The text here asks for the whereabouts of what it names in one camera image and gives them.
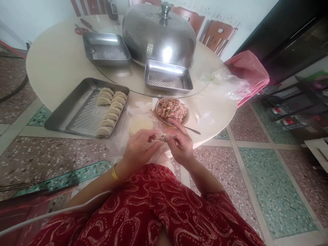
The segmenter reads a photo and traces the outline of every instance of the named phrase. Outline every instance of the ground pork filling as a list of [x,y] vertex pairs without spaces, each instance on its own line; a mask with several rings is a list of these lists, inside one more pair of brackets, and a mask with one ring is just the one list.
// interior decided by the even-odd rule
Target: ground pork filling
[[176,121],[182,122],[187,114],[187,109],[178,99],[168,99],[160,102],[157,113],[164,121],[167,121],[168,118],[172,118]]

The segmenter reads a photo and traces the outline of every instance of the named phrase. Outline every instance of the lid knob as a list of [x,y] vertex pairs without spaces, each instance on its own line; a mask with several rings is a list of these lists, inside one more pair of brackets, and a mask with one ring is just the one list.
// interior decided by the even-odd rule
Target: lid knob
[[163,15],[167,16],[168,13],[171,11],[171,4],[169,4],[168,2],[163,2],[161,6]]

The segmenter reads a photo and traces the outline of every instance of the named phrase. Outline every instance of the dumpling wrapper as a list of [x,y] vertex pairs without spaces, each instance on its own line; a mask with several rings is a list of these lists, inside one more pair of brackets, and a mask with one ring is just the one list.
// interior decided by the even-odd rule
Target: dumpling wrapper
[[103,120],[100,123],[100,126],[111,126],[111,127],[114,127],[114,125],[115,125],[115,121],[114,120],[110,120],[110,119]]
[[113,128],[110,126],[102,126],[96,131],[96,135],[109,135],[112,132]]
[[98,98],[98,100],[97,100],[97,105],[99,106],[99,105],[109,105],[109,104],[111,104],[112,102],[111,102],[111,100],[110,99],[108,99],[108,98],[105,98],[105,97],[100,97],[100,98]]
[[102,89],[100,90],[100,92],[108,92],[108,93],[110,93],[112,96],[114,96],[114,92],[113,92],[113,90],[110,89],[110,88],[107,88],[107,87],[102,88]]
[[130,136],[133,136],[141,129],[152,130],[154,124],[148,117],[135,117],[131,119]]
[[116,92],[113,97],[121,97],[124,100],[126,100],[126,98],[127,98],[126,94],[123,92]]
[[109,92],[99,92],[98,98],[100,98],[100,97],[108,98],[110,100],[113,99],[112,94],[110,94]]
[[121,103],[121,104],[125,104],[125,100],[121,97],[114,97],[113,100],[112,100],[112,103],[113,102],[118,102],[118,103]]
[[110,120],[118,120],[118,115],[117,114],[113,114],[113,113],[109,113],[109,114],[105,114],[103,116],[103,120],[107,120],[107,119],[110,119]]
[[107,110],[107,112],[106,113],[113,113],[113,114],[117,114],[117,115],[120,115],[120,113],[121,113],[121,110],[120,109],[118,109],[118,108],[110,108],[110,109],[108,109]]
[[123,108],[123,104],[119,103],[119,102],[113,102],[109,108],[118,108],[118,109],[122,109]]

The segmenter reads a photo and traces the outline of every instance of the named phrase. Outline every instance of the rectangular metal tray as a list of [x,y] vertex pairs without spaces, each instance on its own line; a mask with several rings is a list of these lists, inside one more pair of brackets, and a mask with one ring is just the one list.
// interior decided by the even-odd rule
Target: rectangular metal tray
[[125,66],[131,55],[122,36],[112,33],[84,32],[85,55],[98,67]]
[[112,134],[125,109],[130,89],[94,78],[84,79],[50,115],[44,123],[44,128],[54,132],[94,139],[110,137],[110,135],[103,138],[96,136],[96,131],[100,127],[99,124],[109,108],[108,106],[97,106],[99,91],[104,87],[111,88],[114,92],[124,92],[127,95],[123,109],[111,132]]
[[150,89],[168,92],[188,93],[194,88],[187,68],[155,60],[146,63],[145,83]]

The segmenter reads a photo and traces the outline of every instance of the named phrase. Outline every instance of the paisley pattern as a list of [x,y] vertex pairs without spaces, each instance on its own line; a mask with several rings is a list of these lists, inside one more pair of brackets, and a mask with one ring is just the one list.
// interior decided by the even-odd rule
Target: paisley pattern
[[199,197],[167,168],[146,165],[93,214],[53,217],[30,246],[264,245],[225,192]]

